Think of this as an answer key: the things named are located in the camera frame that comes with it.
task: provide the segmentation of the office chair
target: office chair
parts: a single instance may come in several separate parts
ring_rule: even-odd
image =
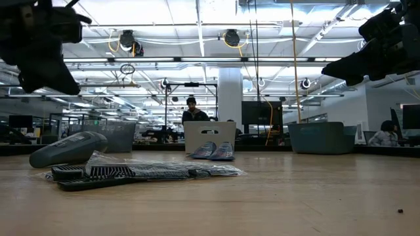
[[[373,138],[376,134],[376,131],[363,131],[363,135],[365,136],[366,145],[369,145],[369,140]]]

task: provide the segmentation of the man in dark clothing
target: man in dark clothing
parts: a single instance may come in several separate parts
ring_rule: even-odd
[[[190,97],[186,100],[186,103],[188,105],[188,110],[184,111],[182,114],[182,124],[184,124],[185,121],[209,121],[209,117],[207,114],[200,109],[196,108],[196,99],[193,97]]]

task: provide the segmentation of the dark hair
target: dark hair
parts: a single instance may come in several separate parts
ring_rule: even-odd
[[[196,102],[196,99],[195,98],[193,98],[193,97],[189,97],[187,100],[186,100],[186,104],[188,105],[189,103],[194,103],[194,104],[197,104],[197,102]]]
[[[388,132],[394,131],[394,126],[395,126],[394,122],[384,121],[384,122],[382,122],[381,130],[382,131],[388,131]]]

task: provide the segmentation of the plastic bag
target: plastic bag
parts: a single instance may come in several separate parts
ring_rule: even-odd
[[[193,159],[207,159],[216,151],[216,149],[217,146],[214,142],[206,142],[187,157]]]
[[[147,180],[180,180],[206,178],[210,176],[239,176],[244,171],[231,165],[215,165],[188,161],[145,161],[138,159],[118,159],[95,151],[86,164],[86,173],[97,175],[101,167],[128,168],[136,178]]]
[[[235,157],[232,144],[223,142],[208,159],[211,161],[233,161]]]

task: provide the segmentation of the black jacket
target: black jacket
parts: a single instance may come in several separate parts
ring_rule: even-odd
[[[193,112],[191,111],[184,111],[182,114],[182,124],[184,124],[185,121],[209,121],[209,117],[204,111],[201,111],[200,109],[195,109]]]

